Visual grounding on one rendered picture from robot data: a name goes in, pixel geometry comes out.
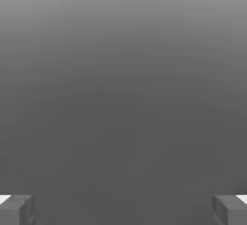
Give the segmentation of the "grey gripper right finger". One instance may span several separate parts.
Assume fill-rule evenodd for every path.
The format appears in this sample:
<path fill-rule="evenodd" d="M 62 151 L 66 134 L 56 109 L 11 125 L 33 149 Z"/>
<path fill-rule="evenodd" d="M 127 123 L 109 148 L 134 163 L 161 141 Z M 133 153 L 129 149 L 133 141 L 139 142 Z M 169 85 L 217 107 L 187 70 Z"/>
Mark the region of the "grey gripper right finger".
<path fill-rule="evenodd" d="M 212 225 L 247 225 L 247 195 L 213 195 Z"/>

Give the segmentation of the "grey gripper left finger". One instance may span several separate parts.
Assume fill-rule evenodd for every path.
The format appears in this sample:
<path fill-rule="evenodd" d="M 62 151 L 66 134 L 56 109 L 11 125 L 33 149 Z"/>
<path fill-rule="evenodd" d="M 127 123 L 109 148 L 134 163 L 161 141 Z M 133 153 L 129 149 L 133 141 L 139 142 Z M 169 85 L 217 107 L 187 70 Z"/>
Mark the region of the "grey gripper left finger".
<path fill-rule="evenodd" d="M 36 225 L 35 196 L 0 195 L 0 225 Z"/>

